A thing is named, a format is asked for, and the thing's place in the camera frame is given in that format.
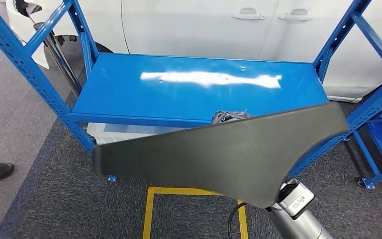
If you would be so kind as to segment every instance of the car door handle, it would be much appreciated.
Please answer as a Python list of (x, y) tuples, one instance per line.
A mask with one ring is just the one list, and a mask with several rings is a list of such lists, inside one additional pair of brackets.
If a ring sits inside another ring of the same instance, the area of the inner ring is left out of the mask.
[(261, 15), (261, 13), (257, 13), (257, 11), (252, 7), (244, 7), (239, 13), (232, 14), (233, 18), (239, 20), (263, 20), (266, 16)]
[(307, 9), (301, 9), (297, 8), (292, 10), (291, 12), (285, 12), (281, 13), (278, 16), (281, 20), (297, 20), (297, 21), (307, 21), (314, 18), (314, 16), (307, 10)]

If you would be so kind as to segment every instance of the yellow tape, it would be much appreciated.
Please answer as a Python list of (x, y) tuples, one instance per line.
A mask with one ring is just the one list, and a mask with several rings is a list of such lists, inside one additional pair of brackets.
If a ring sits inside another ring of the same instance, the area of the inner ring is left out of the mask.
[(213, 193), (203, 189), (197, 188), (162, 188), (162, 187), (152, 187), (154, 193), (158, 194), (172, 194), (172, 195), (202, 195), (202, 196), (222, 196), (218, 193)]
[(144, 214), (143, 239), (150, 239), (151, 220), (153, 216), (154, 187), (147, 192), (146, 213)]
[(241, 231), (241, 239), (248, 239), (247, 216), (245, 215), (245, 206), (242, 206), (238, 209), (238, 218), (239, 230)]
[[(201, 196), (222, 196), (221, 194), (206, 191), (197, 188), (167, 188), (167, 187), (149, 187), (147, 191), (146, 212), (144, 215), (143, 239), (150, 239), (151, 223), (153, 216), (153, 202), (155, 194), (171, 195), (201, 195)], [(239, 229), (241, 239), (248, 239), (247, 218), (245, 216), (245, 206), (238, 210)]]

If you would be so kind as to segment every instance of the white plastic bin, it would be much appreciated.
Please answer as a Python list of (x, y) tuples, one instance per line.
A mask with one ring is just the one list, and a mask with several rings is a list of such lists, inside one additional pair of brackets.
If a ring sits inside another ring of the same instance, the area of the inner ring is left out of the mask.
[(87, 133), (96, 139), (97, 144), (105, 144), (183, 129), (184, 128), (89, 123)]

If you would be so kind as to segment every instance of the grey carpet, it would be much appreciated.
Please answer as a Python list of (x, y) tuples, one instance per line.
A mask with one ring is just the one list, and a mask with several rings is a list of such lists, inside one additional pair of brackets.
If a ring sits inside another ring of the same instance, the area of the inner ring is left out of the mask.
[[(353, 105), (342, 104), (346, 112)], [(317, 196), (312, 212), (335, 238), (382, 238), (382, 183), (358, 187), (371, 175), (353, 140), (341, 143), (299, 179)], [(146, 192), (154, 182), (108, 183), (91, 173), (89, 155), (57, 120), (0, 226), (0, 239), (142, 238)], [(156, 195), (152, 238), (226, 238), (234, 200)], [(263, 209), (246, 207), (250, 239), (281, 238)], [(239, 238), (238, 220), (233, 233)]]

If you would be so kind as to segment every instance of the black cable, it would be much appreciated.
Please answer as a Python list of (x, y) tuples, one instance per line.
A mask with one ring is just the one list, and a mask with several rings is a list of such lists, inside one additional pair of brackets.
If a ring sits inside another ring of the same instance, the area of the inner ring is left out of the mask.
[(235, 212), (240, 209), (241, 207), (247, 205), (247, 203), (240, 203), (238, 205), (236, 205), (236, 207), (232, 210), (231, 214), (229, 215), (229, 219), (228, 219), (228, 236), (229, 236), (229, 239), (232, 239), (232, 232), (231, 232), (231, 224), (232, 224), (232, 219), (233, 219), (233, 215), (235, 215)]

